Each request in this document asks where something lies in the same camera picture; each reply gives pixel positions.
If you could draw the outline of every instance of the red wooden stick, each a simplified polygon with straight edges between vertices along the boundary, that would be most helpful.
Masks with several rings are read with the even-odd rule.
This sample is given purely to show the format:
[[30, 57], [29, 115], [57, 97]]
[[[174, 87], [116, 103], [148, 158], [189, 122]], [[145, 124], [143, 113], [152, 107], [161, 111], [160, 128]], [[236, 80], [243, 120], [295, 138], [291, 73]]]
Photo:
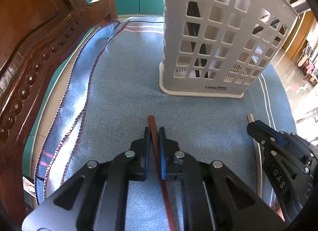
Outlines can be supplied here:
[[154, 154], [155, 154], [155, 162], [156, 162], [156, 168], [158, 173], [158, 178], [160, 182], [161, 192], [163, 196], [163, 201], [166, 208], [166, 214], [168, 218], [168, 224], [170, 231], [176, 231], [175, 224], [173, 222], [173, 215], [172, 215], [172, 209], [171, 204], [169, 200], [169, 194], [167, 189], [167, 184], [164, 180], [161, 179], [161, 163], [160, 163], [160, 148], [158, 143], [158, 134], [157, 134], [157, 127], [156, 127], [156, 121], [155, 117], [153, 115], [148, 116], [148, 122], [151, 132], [151, 138], [152, 138], [152, 145], [154, 148]]

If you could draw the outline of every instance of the pink stripe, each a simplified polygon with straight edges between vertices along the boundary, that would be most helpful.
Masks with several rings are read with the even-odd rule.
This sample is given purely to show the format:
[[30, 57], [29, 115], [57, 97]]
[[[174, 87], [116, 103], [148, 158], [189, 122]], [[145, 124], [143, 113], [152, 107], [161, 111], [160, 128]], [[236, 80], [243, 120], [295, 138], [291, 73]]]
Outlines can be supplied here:
[[126, 27], [128, 28], [160, 28], [160, 29], [163, 29], [163, 26], [152, 26], [152, 25], [132, 25], [132, 26], [129, 26], [127, 25]]
[[132, 32], [132, 33], [161, 33], [161, 34], [163, 34], [163, 33], [164, 33], [164, 32], [159, 32], [159, 31], [152, 31], [152, 30], [145, 30], [145, 31], [133, 31], [133, 30], [124, 29], [124, 31]]
[[46, 167], [48, 167], [48, 166], [49, 166], [49, 164], [44, 163], [43, 161], [40, 161], [40, 164], [42, 164], [42, 165], [44, 165], [44, 166], [46, 166]]
[[48, 153], [48, 152], [43, 151], [42, 154], [45, 155], [45, 156], [48, 156], [48, 157], [50, 157], [50, 158], [53, 158], [53, 155], [51, 155], [51, 154]]

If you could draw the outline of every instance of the wooden furniture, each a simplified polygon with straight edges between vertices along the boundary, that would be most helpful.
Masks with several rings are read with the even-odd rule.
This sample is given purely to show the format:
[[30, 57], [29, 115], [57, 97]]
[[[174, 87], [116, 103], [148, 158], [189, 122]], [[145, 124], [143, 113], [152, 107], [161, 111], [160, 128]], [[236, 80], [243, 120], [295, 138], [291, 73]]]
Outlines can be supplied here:
[[296, 34], [292, 45], [287, 51], [287, 56], [290, 57], [293, 63], [297, 63], [297, 60], [300, 57], [297, 55], [306, 47], [305, 41], [315, 18], [313, 12], [311, 11], [304, 13], [301, 15], [301, 17], [303, 18], [303, 21], [299, 26], [298, 33]]
[[50, 79], [91, 27], [117, 18], [114, 0], [0, 0], [0, 203], [25, 217], [22, 155]]

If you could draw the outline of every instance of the laundry basket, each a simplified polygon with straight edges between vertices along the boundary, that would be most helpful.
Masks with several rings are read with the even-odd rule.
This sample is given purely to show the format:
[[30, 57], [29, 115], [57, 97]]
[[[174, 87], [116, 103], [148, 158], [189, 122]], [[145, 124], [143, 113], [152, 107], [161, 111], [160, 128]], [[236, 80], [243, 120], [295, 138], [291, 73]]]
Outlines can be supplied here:
[[243, 97], [298, 17], [287, 0], [165, 0], [160, 89]]

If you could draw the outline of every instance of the blue carpet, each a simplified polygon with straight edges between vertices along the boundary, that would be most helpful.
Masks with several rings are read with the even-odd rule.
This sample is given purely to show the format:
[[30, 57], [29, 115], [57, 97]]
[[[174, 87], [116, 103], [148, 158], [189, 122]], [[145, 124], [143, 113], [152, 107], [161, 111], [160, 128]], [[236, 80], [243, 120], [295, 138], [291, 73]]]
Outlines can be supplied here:
[[[239, 100], [169, 96], [160, 91], [158, 83], [159, 64], [163, 59], [163, 34], [149, 32], [163, 31], [153, 28], [163, 26], [163, 19], [128, 20], [129, 23], [126, 21], [116, 28], [118, 35], [110, 40], [94, 69], [83, 129], [66, 172], [66, 179], [89, 160], [102, 163], [127, 150], [133, 140], [143, 136], [144, 128], [148, 125], [147, 116], [154, 115], [157, 127], [164, 126], [167, 138], [179, 142], [181, 150], [202, 162], [221, 160], [256, 191], [255, 152], [252, 138], [246, 132], [247, 114], [252, 113], [256, 120], [271, 126], [275, 124], [277, 130], [296, 132], [285, 90], [273, 67], [269, 65], [263, 72], [264, 78], [261, 76], [257, 79]], [[149, 27], [129, 28], [141, 25]], [[106, 28], [100, 30], [100, 35], [104, 37], [98, 40], [104, 45], [107, 41], [105, 36], [109, 36], [104, 33], [106, 31]], [[95, 60], [103, 46], [93, 40], [92, 44], [86, 46], [85, 60]], [[77, 63], [84, 63], [81, 56], [84, 55], [80, 55]], [[65, 114], [60, 120], [71, 117], [70, 122], [73, 123], [77, 115]], [[67, 128], [56, 129], [58, 133]], [[63, 136], [59, 133], [58, 137], [52, 138], [51, 134], [45, 150], [50, 147], [54, 153]], [[150, 175], [146, 182], [130, 182], [127, 231], [168, 230], [154, 163], [150, 165]], [[61, 165], [60, 171], [63, 172], [64, 167]], [[39, 202], [42, 202], [43, 185], [41, 189], [39, 181], [37, 183]], [[169, 184], [169, 193], [174, 205], [175, 220], [179, 223], [177, 226], [183, 230], [178, 183]], [[271, 185], [264, 178], [263, 200], [270, 204], [273, 196]]]

